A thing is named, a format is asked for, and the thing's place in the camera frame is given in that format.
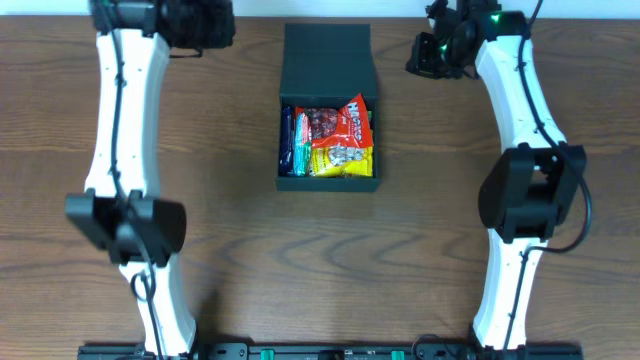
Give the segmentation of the red Hacks candy bag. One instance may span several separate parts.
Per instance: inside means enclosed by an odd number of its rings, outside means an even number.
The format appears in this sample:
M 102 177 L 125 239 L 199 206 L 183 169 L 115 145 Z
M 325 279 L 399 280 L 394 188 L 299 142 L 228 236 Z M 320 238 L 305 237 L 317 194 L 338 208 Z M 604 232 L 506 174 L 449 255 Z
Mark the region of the red Hacks candy bag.
M 295 114 L 307 116 L 313 148 L 342 146 L 364 149 L 374 145 L 370 117 L 361 94 L 340 109 L 296 107 Z

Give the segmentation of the black box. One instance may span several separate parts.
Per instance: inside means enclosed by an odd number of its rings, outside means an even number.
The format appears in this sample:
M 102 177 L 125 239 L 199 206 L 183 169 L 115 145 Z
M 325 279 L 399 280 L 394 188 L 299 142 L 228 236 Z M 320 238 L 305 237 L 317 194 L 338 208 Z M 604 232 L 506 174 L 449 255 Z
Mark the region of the black box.
M 343 107 L 361 94 L 373 112 L 373 140 L 379 140 L 378 83 L 367 24 L 288 23 L 280 82 L 281 111 Z M 276 176 L 279 191 L 374 192 L 380 184 L 379 152 L 373 149 L 372 177 Z

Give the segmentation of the red green KitKat bar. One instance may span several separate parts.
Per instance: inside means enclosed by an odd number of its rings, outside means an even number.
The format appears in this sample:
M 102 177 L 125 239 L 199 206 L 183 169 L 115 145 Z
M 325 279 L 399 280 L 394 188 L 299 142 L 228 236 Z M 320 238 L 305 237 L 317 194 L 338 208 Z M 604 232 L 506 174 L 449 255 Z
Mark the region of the red green KitKat bar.
M 312 134 L 309 117 L 301 112 L 296 117 L 294 137 L 294 162 L 293 173 L 295 176 L 304 177 L 309 171 L 311 157 Z

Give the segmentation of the yellow nuts bag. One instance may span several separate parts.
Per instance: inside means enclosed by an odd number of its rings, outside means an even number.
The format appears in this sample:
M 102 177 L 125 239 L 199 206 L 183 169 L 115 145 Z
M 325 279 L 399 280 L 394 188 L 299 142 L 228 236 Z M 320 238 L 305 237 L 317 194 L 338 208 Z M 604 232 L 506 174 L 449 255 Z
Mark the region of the yellow nuts bag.
M 331 146 L 311 152 L 313 177 L 372 177 L 373 147 Z

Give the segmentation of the purple Dairy Milk bar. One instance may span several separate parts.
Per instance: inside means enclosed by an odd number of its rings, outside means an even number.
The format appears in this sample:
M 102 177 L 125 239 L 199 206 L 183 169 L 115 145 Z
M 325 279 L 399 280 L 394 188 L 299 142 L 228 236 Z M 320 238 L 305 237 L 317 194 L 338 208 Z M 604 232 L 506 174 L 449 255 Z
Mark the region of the purple Dairy Milk bar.
M 293 116 L 292 109 L 286 106 L 281 111 L 278 172 L 288 176 L 293 168 Z

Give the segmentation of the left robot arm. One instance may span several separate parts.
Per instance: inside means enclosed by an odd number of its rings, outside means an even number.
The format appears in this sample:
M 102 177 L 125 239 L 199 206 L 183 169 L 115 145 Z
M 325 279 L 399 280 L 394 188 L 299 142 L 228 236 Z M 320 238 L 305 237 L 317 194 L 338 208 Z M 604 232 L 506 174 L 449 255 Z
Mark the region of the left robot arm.
M 107 253 L 136 299 L 145 338 L 139 344 L 85 344 L 80 359 L 205 359 L 186 303 L 179 253 L 183 204 L 162 198 L 158 169 L 160 96 L 172 49 L 199 58 L 229 47 L 229 1 L 93 1 L 100 66 L 96 144 L 80 194 L 65 215 Z

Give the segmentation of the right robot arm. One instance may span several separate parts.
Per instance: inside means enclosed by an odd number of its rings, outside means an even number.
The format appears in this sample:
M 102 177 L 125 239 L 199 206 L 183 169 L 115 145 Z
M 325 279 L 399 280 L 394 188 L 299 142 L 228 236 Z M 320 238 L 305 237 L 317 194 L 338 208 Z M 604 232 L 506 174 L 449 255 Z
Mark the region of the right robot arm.
M 417 36 L 409 73 L 459 79 L 469 68 L 487 89 L 501 155 L 482 183 L 478 211 L 488 232 L 489 256 L 482 300 L 458 359 L 580 359 L 573 344 L 527 342 L 526 314 L 543 254 L 566 254 L 591 226 L 593 205 L 584 179 L 587 156 L 571 145 L 547 106 L 534 65 L 536 18 L 506 11 L 496 1 L 435 0 L 426 8 L 429 33 Z M 564 223 L 577 193 L 585 218 L 577 238 L 555 249 L 549 241 Z

